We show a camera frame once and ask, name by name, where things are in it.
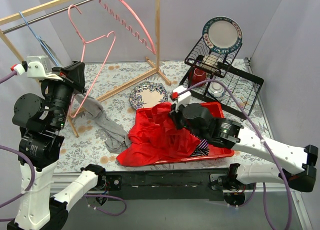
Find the black white striped tank top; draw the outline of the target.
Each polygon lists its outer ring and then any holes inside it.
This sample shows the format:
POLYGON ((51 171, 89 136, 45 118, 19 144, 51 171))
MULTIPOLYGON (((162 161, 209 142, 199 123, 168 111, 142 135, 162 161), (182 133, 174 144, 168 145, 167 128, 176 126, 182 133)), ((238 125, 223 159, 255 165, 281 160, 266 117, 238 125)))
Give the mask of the black white striped tank top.
POLYGON ((209 144, 207 140, 201 140, 200 144, 195 148, 191 157, 203 157, 209 155, 209 144))

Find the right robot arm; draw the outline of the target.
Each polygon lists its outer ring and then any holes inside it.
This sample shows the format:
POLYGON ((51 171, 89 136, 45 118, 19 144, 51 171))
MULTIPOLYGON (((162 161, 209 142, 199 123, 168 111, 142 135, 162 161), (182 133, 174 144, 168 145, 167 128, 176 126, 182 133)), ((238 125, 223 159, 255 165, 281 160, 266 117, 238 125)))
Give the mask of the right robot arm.
POLYGON ((313 191, 318 148, 295 147, 257 133, 236 121, 214 117, 208 108, 194 103, 170 108, 169 117, 178 130, 186 129, 208 144, 254 155, 267 161, 263 165, 231 164, 222 185, 232 189, 251 183, 280 183, 300 192, 313 191))

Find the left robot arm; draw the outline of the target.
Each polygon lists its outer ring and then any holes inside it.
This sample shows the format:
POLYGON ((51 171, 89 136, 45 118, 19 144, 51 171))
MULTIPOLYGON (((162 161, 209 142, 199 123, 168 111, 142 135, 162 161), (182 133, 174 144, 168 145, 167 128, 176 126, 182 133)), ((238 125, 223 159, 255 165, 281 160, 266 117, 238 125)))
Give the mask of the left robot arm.
POLYGON ((11 70, 38 79, 42 95, 24 94, 13 108, 12 122, 21 132, 18 161, 22 192, 17 216, 7 228, 60 230, 78 200, 107 183, 105 169, 90 164, 64 190, 51 195, 53 173, 64 141, 59 132, 65 126, 73 93, 85 91, 85 64, 77 61, 67 67, 49 68, 40 61, 23 61, 11 70))

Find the grey tank top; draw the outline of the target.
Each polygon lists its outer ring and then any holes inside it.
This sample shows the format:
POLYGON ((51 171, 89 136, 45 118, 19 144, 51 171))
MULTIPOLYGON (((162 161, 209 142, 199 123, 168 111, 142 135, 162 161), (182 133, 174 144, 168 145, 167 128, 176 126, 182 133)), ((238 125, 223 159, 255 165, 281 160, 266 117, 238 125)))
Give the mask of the grey tank top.
POLYGON ((127 131, 123 126, 116 123, 107 116, 102 104, 92 97, 83 94, 76 94, 75 99, 78 103, 84 100, 83 108, 92 116, 95 123, 106 133, 107 139, 104 141, 108 151, 113 154, 120 154, 131 146, 127 131))

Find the red tank top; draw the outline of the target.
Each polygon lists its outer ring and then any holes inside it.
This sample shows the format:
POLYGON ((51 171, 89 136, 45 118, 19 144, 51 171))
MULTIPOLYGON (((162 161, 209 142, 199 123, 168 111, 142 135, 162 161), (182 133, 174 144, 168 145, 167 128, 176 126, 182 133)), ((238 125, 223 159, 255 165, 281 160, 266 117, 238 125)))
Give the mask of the red tank top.
POLYGON ((200 140, 187 129, 178 130, 169 117, 171 103, 160 103, 150 110, 153 121, 144 111, 135 115, 135 125, 128 138, 131 146, 117 156, 120 165, 141 167, 157 161, 169 161, 189 157, 200 140))

